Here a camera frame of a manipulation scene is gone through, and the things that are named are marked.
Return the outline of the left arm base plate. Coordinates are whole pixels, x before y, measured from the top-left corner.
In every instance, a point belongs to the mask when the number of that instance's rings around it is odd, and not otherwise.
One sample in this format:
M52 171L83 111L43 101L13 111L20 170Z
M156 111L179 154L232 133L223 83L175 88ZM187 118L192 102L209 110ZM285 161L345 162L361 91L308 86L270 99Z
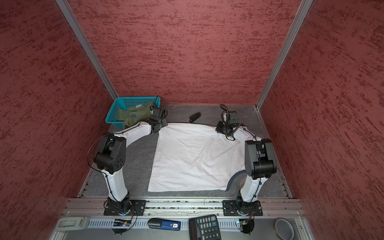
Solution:
M116 202L108 198L104 204L104 216L142 216L146 203L146 200L124 200L122 202Z

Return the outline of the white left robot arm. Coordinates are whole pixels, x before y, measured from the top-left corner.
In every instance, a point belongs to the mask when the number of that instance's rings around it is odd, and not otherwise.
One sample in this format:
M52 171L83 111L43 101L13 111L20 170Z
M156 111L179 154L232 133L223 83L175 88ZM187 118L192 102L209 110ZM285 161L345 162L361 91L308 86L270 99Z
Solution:
M126 188L123 167L127 160L127 147L150 134L160 131L168 125L166 117L168 111L156 106L148 107L132 120L125 119L123 130L113 134L106 134L97 139L98 147L94 156L97 172L104 175L109 196L104 203L105 216L127 216L137 214L141 216L141 209L145 201L131 202Z

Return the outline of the white tank top navy trim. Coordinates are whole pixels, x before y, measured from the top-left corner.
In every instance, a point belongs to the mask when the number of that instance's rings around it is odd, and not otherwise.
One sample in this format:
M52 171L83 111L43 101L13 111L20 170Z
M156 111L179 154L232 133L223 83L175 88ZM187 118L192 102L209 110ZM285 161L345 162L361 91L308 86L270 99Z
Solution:
M234 138L215 127L170 123L159 131L149 192L225 191L245 170L245 142L255 140L240 128Z

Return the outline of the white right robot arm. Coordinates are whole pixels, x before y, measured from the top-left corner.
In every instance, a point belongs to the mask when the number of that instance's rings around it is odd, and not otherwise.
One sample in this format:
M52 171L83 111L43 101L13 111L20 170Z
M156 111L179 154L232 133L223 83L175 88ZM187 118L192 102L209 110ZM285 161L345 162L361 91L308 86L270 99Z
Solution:
M223 134L227 140L238 140L240 134L247 139L245 143L245 170L247 178L239 190L235 200L235 211L240 216L250 216L253 213L261 214L261 206L257 203L263 184L277 172L275 151L272 141L254 135L248 128L240 123L236 111L230 111L224 104L221 120L218 122L216 132Z

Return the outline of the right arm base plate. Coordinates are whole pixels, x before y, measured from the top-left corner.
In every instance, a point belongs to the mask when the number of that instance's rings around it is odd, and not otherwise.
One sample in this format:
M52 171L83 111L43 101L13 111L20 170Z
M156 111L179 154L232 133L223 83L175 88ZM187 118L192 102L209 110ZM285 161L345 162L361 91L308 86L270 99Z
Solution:
M260 201L247 203L234 200L225 200L222 201L222 204L224 216L263 216L263 210Z

